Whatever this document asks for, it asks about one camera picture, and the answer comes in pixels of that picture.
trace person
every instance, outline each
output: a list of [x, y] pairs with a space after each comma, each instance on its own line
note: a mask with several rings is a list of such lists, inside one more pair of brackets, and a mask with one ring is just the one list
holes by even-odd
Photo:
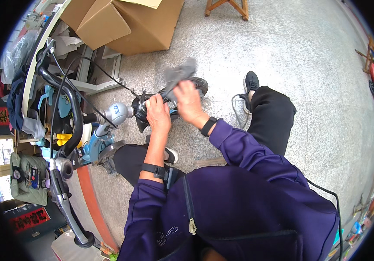
[[149, 144], [128, 144], [114, 158], [134, 184], [119, 260], [326, 258], [338, 228], [336, 208], [284, 158], [296, 109], [287, 96], [259, 86], [254, 72], [244, 86], [241, 97], [252, 114], [247, 132], [210, 118], [194, 84], [179, 82], [180, 116], [209, 136], [227, 165], [181, 174], [168, 191], [159, 168], [145, 166], [164, 167], [169, 159], [169, 109], [158, 94], [146, 102]]

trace black wristwatch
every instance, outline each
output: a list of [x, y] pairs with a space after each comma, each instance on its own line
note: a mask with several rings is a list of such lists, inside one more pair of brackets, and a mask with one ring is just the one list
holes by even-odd
[[142, 164], [142, 170], [152, 172], [153, 177], [164, 180], [164, 177], [165, 177], [165, 168], [164, 167], [144, 163], [144, 164]]
[[205, 137], [208, 137], [209, 131], [213, 125], [215, 125], [217, 122], [217, 119], [214, 117], [210, 117], [209, 120], [206, 122], [206, 124], [203, 126], [203, 128], [200, 129], [201, 134], [203, 134]]

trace black sneaker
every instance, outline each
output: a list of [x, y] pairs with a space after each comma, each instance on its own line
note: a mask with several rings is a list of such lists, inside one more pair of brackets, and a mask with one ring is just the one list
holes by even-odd
[[248, 94], [250, 91], [256, 91], [259, 88], [259, 80], [256, 73], [253, 71], [248, 71], [248, 73], [243, 78], [243, 88], [245, 90], [246, 95], [240, 96], [242, 99], [245, 100], [243, 103], [243, 110], [250, 114], [251, 113], [251, 101], [248, 98]]

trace hand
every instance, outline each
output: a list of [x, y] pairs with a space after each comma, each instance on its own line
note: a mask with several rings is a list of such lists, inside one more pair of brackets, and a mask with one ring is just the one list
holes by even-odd
[[160, 94], [155, 94], [145, 102], [148, 111], [146, 119], [151, 126], [151, 135], [159, 134], [168, 136], [171, 128], [171, 118], [169, 117], [169, 108], [163, 104]]
[[180, 81], [174, 88], [177, 97], [178, 113], [184, 119], [201, 129], [209, 120], [209, 116], [202, 111], [199, 91], [191, 81]]

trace left hand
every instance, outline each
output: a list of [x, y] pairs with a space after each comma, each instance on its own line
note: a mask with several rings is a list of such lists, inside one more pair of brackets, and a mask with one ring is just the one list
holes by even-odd
[[151, 134], [165, 134], [168, 136], [171, 128], [168, 105], [163, 103], [160, 94], [155, 94], [145, 102], [148, 113], [146, 119], [151, 126]]

